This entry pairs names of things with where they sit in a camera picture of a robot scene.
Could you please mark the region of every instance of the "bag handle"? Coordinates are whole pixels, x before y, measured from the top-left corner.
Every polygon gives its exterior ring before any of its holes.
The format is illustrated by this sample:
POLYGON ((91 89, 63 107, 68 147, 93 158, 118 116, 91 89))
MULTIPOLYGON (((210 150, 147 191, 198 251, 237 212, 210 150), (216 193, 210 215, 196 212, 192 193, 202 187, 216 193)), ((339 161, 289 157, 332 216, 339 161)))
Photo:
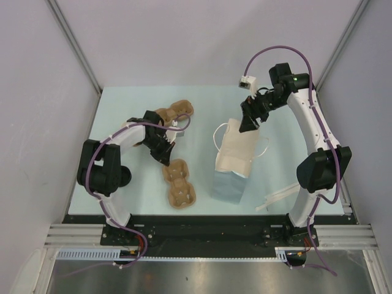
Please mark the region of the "bag handle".
POLYGON ((254 157, 253 157, 253 159, 255 159, 255 158, 258 158, 258 157, 262 157, 262 156, 264 155, 264 153, 266 153, 266 152, 267 152, 267 149, 268 149, 268 147, 270 147, 270 138, 268 138, 268 137, 264 137, 264 136, 260 136, 259 140, 260 140, 261 138, 267 139, 267 141, 268 141, 268 143, 267 143, 267 147, 266 147, 266 148, 264 149, 264 151, 263 151, 263 152, 261 152, 259 155, 257 155, 257 156, 254 156, 254 157))
POLYGON ((215 147, 216 147, 216 149, 218 150, 218 152, 221 151, 221 150, 218 148, 218 145, 216 145, 215 134, 216 134, 216 132, 217 132, 221 127, 223 127, 224 125, 227 125, 227 126, 228 126, 228 128, 227 128, 227 132, 228 132, 228 131, 230 130, 230 126, 228 125, 228 122, 224 122, 223 124, 221 124, 219 127, 216 128, 216 130, 215 130, 215 132, 214 132, 214 135, 213 135, 214 144, 215 144, 215 147))
MULTIPOLYGON (((225 132, 225 134, 227 134, 227 132, 230 130, 230 125, 228 124, 228 122, 224 122, 223 124, 221 124, 219 127, 216 128, 216 130, 215 130, 215 132, 214 132, 214 135, 213 135, 214 145, 215 145, 216 149, 218 150, 218 152, 221 151, 221 150, 220 150, 220 149, 218 148, 218 146, 216 145, 215 135, 216 135, 216 132, 217 132, 221 127, 223 127, 223 126, 225 126, 225 125, 228 126, 228 128, 227 128, 227 130, 226 130, 226 132, 225 132)), ((268 140, 267 147, 264 149, 264 151, 263 151, 261 154, 259 154, 259 155, 257 155, 257 156, 254 156, 254 157, 252 158, 252 160, 255 159, 255 158, 258 158, 258 157, 262 157, 262 156, 264 155, 264 153, 266 153, 268 147, 270 146, 270 138, 267 138, 267 137, 264 137, 264 136, 260 136, 259 139, 261 139, 261 138, 264 138, 264 139, 267 139, 267 140, 268 140)))

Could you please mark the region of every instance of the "gray bag bottom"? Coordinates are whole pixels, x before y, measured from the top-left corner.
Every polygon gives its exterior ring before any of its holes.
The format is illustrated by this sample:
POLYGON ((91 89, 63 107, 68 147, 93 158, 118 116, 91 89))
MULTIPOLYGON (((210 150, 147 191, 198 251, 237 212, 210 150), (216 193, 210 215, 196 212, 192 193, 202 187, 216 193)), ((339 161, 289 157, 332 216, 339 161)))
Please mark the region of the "gray bag bottom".
POLYGON ((247 178, 243 178, 232 171, 215 171, 212 197, 213 199, 238 204, 245 191, 246 182, 247 178))

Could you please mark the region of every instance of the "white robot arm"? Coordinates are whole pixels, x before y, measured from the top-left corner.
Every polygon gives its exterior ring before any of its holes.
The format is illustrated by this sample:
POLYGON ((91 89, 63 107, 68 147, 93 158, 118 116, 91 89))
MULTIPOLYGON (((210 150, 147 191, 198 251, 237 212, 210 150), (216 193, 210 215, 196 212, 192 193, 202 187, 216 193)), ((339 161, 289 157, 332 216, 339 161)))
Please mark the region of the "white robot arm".
POLYGON ((127 185, 132 177, 130 170, 121 165, 121 155, 135 145, 144 144, 155 160, 169 165, 174 140, 188 126, 180 129, 176 127, 176 121, 172 127, 163 125, 156 112, 146 111, 143 119, 128 120, 122 129, 106 140, 86 140, 83 144, 77 181, 99 201, 109 225, 125 227, 130 219, 122 198, 116 195, 117 189, 127 185))
POLYGON ((251 95, 241 104, 243 120, 239 131, 257 129, 256 119, 266 121, 269 112, 281 106, 288 105, 293 111, 306 141, 308 158, 297 168, 297 178, 301 187, 288 218, 293 228, 304 228, 309 218, 313 224, 314 213, 311 211, 315 207, 317 197, 332 189, 336 183, 336 166, 331 148, 335 150, 339 160, 340 177, 343 176, 351 158, 351 151, 349 147, 342 148, 332 134, 317 103, 314 89, 312 102, 309 101, 308 74, 294 75, 285 63, 276 64, 269 70, 269 75, 274 89, 263 94, 256 90, 255 77, 243 76, 239 81, 240 88, 251 91, 251 95), (323 127, 328 134, 329 142, 325 140, 323 127))

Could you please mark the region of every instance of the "light blue table surface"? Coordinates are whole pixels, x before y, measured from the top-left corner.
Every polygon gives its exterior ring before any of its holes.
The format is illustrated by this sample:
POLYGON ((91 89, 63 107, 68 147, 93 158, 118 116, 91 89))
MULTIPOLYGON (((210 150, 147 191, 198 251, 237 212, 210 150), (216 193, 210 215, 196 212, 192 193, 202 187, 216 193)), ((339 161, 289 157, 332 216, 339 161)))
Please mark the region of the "light blue table surface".
MULTIPOLYGON (((300 127, 288 106, 270 113, 260 126, 260 135, 270 139, 267 152, 255 160, 246 190, 239 205, 211 198, 217 150, 213 132, 229 118, 241 120, 240 103, 248 91, 236 86, 156 86, 108 87, 100 99, 90 138, 102 140, 120 129, 131 117, 142 118, 146 110, 169 107, 181 99, 189 100, 194 115, 185 136, 176 139, 171 159, 182 158, 189 167, 188 181, 194 185, 197 200, 194 205, 177 210, 167 200, 169 186, 162 176, 162 165, 156 162, 145 146, 132 148, 121 158, 122 165, 132 172, 132 180, 120 188, 119 195, 132 214, 159 215, 266 215, 288 213, 296 199, 293 194, 277 203, 256 211, 265 196, 296 182, 296 168, 306 158, 306 145, 300 127)), ((225 128, 217 133, 220 145, 225 128)), ((260 140, 256 153, 265 148, 260 140)), ((327 193, 333 198, 334 189, 327 193)), ((95 199, 78 184, 72 195, 69 214, 102 214, 95 199)), ((317 214, 342 215, 341 202, 322 202, 317 214)))

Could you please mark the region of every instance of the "brown egg carton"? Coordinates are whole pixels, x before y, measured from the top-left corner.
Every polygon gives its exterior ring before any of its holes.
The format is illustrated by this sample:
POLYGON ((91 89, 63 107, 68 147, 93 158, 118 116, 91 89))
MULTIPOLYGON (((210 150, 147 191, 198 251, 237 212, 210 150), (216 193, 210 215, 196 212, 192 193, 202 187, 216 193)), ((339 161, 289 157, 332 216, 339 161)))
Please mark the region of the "brown egg carton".
POLYGON ((195 189, 191 183, 187 182, 189 170, 184 160, 172 160, 168 167, 162 168, 162 172, 165 181, 170 184, 168 199, 172 207, 182 209, 195 203, 195 189))
MULTIPOLYGON (((169 108, 160 108, 155 111, 165 121, 165 127, 171 126, 172 121, 179 115, 194 114, 194 108, 188 100, 180 100, 170 105, 169 108)), ((183 121, 186 116, 180 117, 178 120, 183 121)))

